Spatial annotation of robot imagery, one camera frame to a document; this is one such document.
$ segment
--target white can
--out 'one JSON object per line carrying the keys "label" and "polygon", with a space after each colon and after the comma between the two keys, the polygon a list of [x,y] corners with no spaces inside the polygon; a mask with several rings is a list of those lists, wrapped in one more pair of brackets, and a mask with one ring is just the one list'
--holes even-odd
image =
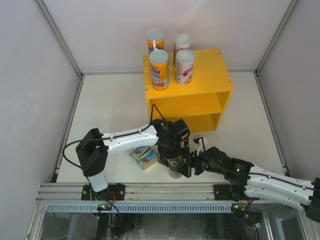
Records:
{"label": "white can", "polygon": [[191,37],[186,33],[179,33],[174,37],[173,64],[176,65],[176,54],[183,49],[190,50]]}
{"label": "white can", "polygon": [[180,85],[188,85],[192,80],[195,54],[190,50],[180,50],[176,54],[175,80]]}

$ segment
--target can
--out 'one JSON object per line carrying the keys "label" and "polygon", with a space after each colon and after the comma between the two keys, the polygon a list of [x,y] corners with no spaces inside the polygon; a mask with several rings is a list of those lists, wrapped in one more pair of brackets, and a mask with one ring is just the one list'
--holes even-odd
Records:
{"label": "can", "polygon": [[169,55],[164,50],[155,50],[149,55],[152,86],[165,90],[169,85]]}
{"label": "can", "polygon": [[179,33],[174,37],[173,64],[176,65],[176,54],[180,50],[190,50],[191,37],[186,33]]}
{"label": "can", "polygon": [[148,44],[149,54],[154,50],[153,41],[155,41],[155,48],[163,50],[165,47],[164,32],[160,29],[151,29],[146,33],[146,41]]}
{"label": "can", "polygon": [[180,50],[176,54],[176,82],[180,85],[188,85],[192,80],[195,54],[190,50]]}

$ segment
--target gray wall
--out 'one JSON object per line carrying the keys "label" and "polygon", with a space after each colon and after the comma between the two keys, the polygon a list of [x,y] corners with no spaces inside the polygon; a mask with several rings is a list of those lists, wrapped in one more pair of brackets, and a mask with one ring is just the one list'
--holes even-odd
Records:
{"label": "gray wall", "polygon": [[320,1],[303,0],[261,72],[293,176],[320,177]]}
{"label": "gray wall", "polygon": [[77,85],[35,3],[1,1],[0,239],[23,239]]}

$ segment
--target white wall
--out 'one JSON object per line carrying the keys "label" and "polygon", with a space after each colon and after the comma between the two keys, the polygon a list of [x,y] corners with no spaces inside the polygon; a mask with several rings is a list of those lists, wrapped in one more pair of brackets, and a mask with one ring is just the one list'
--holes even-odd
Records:
{"label": "white wall", "polygon": [[78,79],[32,0],[0,3],[0,239],[23,239]]}
{"label": "white wall", "polygon": [[261,73],[293,176],[320,177],[320,1],[300,1]]}
{"label": "white wall", "polygon": [[291,0],[45,0],[79,67],[88,72],[142,71],[146,33],[162,29],[191,48],[220,48],[229,70],[255,70]]}

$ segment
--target orange can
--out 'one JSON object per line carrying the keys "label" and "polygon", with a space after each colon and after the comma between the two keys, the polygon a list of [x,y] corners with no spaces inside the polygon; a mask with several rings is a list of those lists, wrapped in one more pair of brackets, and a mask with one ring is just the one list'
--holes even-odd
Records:
{"label": "orange can", "polygon": [[169,85],[169,55],[164,50],[154,50],[149,55],[152,86],[165,90]]}
{"label": "orange can", "polygon": [[163,50],[165,48],[164,32],[160,29],[149,30],[146,33],[146,41],[148,44],[149,54],[154,50],[154,41],[156,49]]}

